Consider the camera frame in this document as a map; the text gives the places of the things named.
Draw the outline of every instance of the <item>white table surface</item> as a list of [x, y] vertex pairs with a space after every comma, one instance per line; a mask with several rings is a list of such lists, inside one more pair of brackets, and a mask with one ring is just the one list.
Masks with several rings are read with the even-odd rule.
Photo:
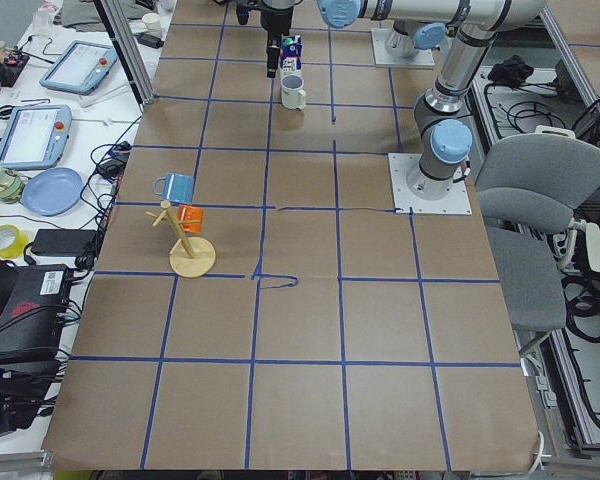
[[[54, 3], [61, 5], [62, 2], [61, 0], [58, 0]], [[172, 12], [160, 10], [160, 13], [163, 32], [166, 34], [166, 30], [171, 21]], [[138, 21], [131, 22], [131, 28], [134, 33], [144, 30], [142, 22]], [[30, 34], [31, 27], [25, 32], [19, 45], [22, 45]], [[111, 41], [106, 32], [77, 32], [73, 29], [66, 29], [60, 26], [53, 27], [52, 38], [53, 43], [47, 48], [47, 51], [52, 53], [64, 51], [73, 40], [84, 40], [92, 43], [111, 45]], [[41, 55], [46, 42], [47, 40], [45, 38], [34, 37], [33, 41], [25, 47], [25, 50], [36, 55]], [[144, 45], [138, 45], [138, 48], [145, 64], [146, 62], [154, 62], [157, 64], [160, 58], [161, 49], [152, 49]], [[55, 59], [57, 57], [48, 56], [46, 58]], [[136, 103], [131, 89], [128, 87], [128, 81], [120, 61], [116, 62], [108, 77], [100, 84], [92, 95], [100, 96], [112, 90], [115, 90], [118, 93], [86, 108], [80, 106], [80, 98], [78, 95], [48, 90], [38, 83], [48, 67], [49, 64], [31, 58], [18, 78], [15, 86], [13, 88], [3, 88], [0, 91], [0, 106], [5, 104], [21, 106], [25, 105], [21, 100], [33, 98], [48, 98], [50, 99], [51, 104], [64, 104], [69, 106], [72, 111], [73, 122], [67, 145], [57, 166], [68, 167], [77, 171], [83, 181], [86, 181], [94, 169], [94, 165], [89, 157], [92, 149], [101, 144], [113, 143], [116, 141], [120, 134], [130, 126], [131, 122], [141, 115], [141, 109]], [[0, 137], [4, 133], [6, 125], [6, 120], [0, 120]], [[136, 132], [137, 124], [129, 129], [123, 140], [127, 140], [129, 143], [133, 144]], [[99, 150], [98, 154], [95, 155], [95, 158], [100, 158], [106, 150], [106, 148]], [[39, 171], [28, 171], [23, 173], [32, 177], [39, 173]], [[91, 185], [98, 194], [108, 193], [112, 188], [112, 185], [109, 182], [100, 177], [94, 178]], [[85, 194], [85, 197], [90, 201], [94, 199], [91, 193]], [[62, 228], [78, 228], [83, 226], [95, 214], [96, 211], [83, 201], [79, 201], [65, 213], [50, 217], [32, 213], [19, 203], [5, 204], [0, 202], [0, 215], [23, 215], [30, 219], [0, 218], [0, 225], [16, 225], [20, 230], [27, 234], [30, 239], [33, 239], [35, 232], [38, 229], [50, 228], [49, 225], [38, 223], [36, 220], [53, 222]], [[95, 228], [95, 223], [92, 222], [87, 228]], [[45, 257], [44, 259], [38, 258], [38, 260], [43, 260], [43, 263], [68, 261], [70, 266], [74, 266], [72, 258]], [[24, 265], [22, 257], [16, 259], [16, 263]], [[82, 303], [87, 291], [87, 286], [88, 281], [84, 281], [81, 284], [74, 286], [72, 288], [71, 298], [78, 303]], [[60, 340], [61, 348], [68, 351], [71, 350], [77, 328], [77, 325], [73, 325], [63, 329]], [[47, 397], [55, 395], [58, 390], [58, 384], [52, 385]], [[44, 436], [46, 435], [49, 421], [50, 418], [37, 418], [30, 428], [18, 430], [0, 437], [0, 454], [39, 451]], [[34, 475], [35, 478], [42, 478], [40, 477], [40, 473], [32, 475]]]

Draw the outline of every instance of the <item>metal mounting plate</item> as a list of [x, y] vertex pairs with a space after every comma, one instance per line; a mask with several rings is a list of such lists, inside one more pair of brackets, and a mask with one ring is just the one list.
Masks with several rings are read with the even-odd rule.
[[434, 213], [440, 215], [471, 215], [471, 205], [464, 182], [454, 183], [449, 194], [441, 200], [425, 200], [407, 186], [407, 172], [419, 161], [420, 154], [390, 153], [389, 168], [393, 189], [393, 205], [399, 213]]
[[420, 50], [412, 58], [402, 58], [391, 55], [384, 47], [384, 42], [391, 33], [389, 28], [372, 28], [371, 40], [373, 56], [378, 67], [402, 67], [418, 70], [433, 70], [436, 66], [431, 50]]

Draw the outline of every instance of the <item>brown paper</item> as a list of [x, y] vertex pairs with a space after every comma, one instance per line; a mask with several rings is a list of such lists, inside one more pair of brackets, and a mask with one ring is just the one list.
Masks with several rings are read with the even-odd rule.
[[[294, 21], [322, 28], [314, 5]], [[471, 217], [392, 211], [386, 153], [421, 148], [393, 99], [412, 107], [435, 73], [395, 74], [396, 97], [368, 33], [303, 31], [309, 105], [289, 111], [262, 30], [203, 1], [174, 22], [155, 88], [186, 98], [145, 109], [54, 468], [528, 468], [537, 427], [475, 199]], [[170, 171], [196, 175], [203, 278], [173, 274], [175, 237], [145, 214]]]

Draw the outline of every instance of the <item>chair seat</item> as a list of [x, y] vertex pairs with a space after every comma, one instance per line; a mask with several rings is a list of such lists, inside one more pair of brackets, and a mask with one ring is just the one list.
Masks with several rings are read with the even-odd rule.
[[487, 227], [509, 318], [514, 328], [548, 332], [565, 326], [560, 275], [545, 242]]

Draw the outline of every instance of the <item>chair backrest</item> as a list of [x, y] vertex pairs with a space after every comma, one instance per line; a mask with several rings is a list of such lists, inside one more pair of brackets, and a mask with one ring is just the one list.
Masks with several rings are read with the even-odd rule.
[[600, 148], [552, 134], [500, 140], [476, 178], [483, 215], [546, 233], [564, 230], [599, 186]]

